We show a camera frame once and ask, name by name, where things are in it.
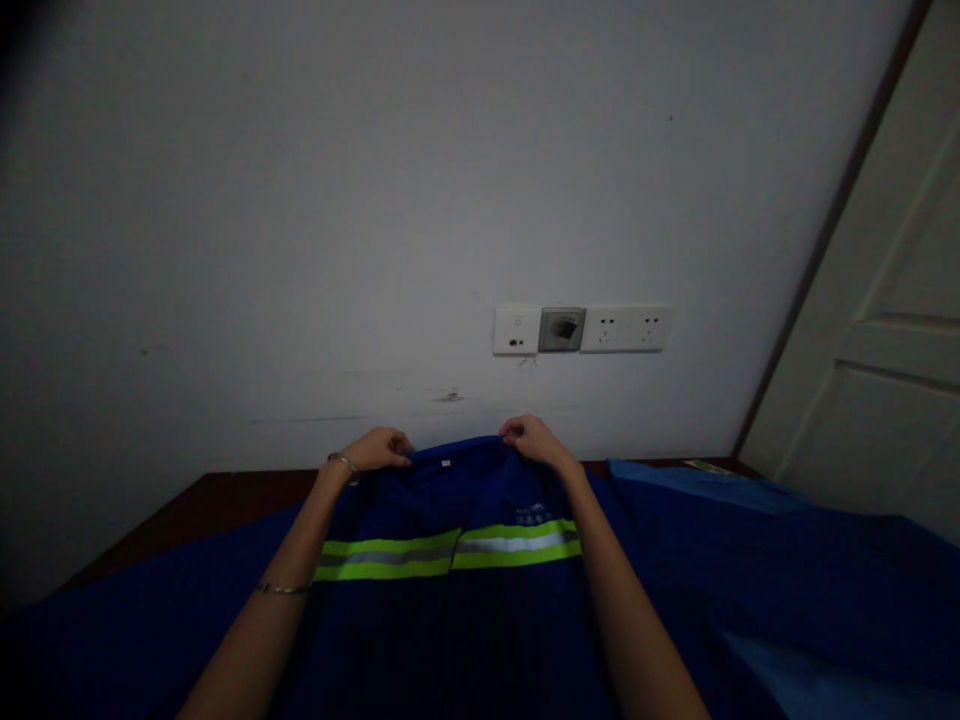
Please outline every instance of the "forearm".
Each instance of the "forearm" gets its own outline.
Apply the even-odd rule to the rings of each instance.
[[[327,463],[321,468],[313,490],[263,573],[266,582],[285,588],[310,583],[333,507],[347,479],[343,463]],[[264,717],[293,646],[306,597],[254,592],[179,717]]]
[[[583,466],[570,458],[555,469],[573,509],[601,638],[624,717],[709,717],[590,488]]]

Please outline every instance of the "white door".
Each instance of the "white door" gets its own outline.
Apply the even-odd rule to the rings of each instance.
[[[927,15],[740,455],[960,544],[960,0]]]

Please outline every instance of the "silver bracelet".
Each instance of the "silver bracelet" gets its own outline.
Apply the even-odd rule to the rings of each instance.
[[[255,589],[257,592],[267,593],[268,595],[303,595],[305,592],[310,592],[309,585],[298,588],[278,588],[276,585],[271,585],[262,580]]]
[[[358,472],[357,466],[354,465],[353,462],[350,460],[350,458],[348,458],[343,453],[330,453],[329,455],[327,455],[327,460],[339,460],[348,468],[350,468],[351,475],[356,475]]]

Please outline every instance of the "switch panel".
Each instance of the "switch panel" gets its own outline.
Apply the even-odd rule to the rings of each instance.
[[[493,321],[494,355],[536,355],[540,308],[498,307]]]
[[[673,315],[670,305],[587,308],[580,352],[659,352],[667,344]]]

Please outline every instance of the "yellow reflective stripe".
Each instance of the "yellow reflective stripe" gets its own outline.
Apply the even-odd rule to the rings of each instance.
[[[476,538],[515,538],[515,537],[542,537],[565,530],[576,530],[573,520],[551,520],[541,525],[491,525],[478,530],[469,530],[462,536],[462,540]]]
[[[353,565],[320,566],[313,574],[314,582],[330,580],[402,580],[403,578],[446,575],[450,559],[411,560],[402,565],[356,563]]]
[[[323,554],[342,556],[371,551],[404,553],[408,550],[430,550],[443,545],[452,545],[458,537],[460,537],[459,530],[450,530],[440,535],[412,540],[358,540],[357,542],[327,540],[323,544]]]
[[[472,552],[453,556],[454,570],[479,568],[521,567],[540,563],[566,560],[580,555],[580,541],[571,540],[542,550],[518,550],[517,552]]]

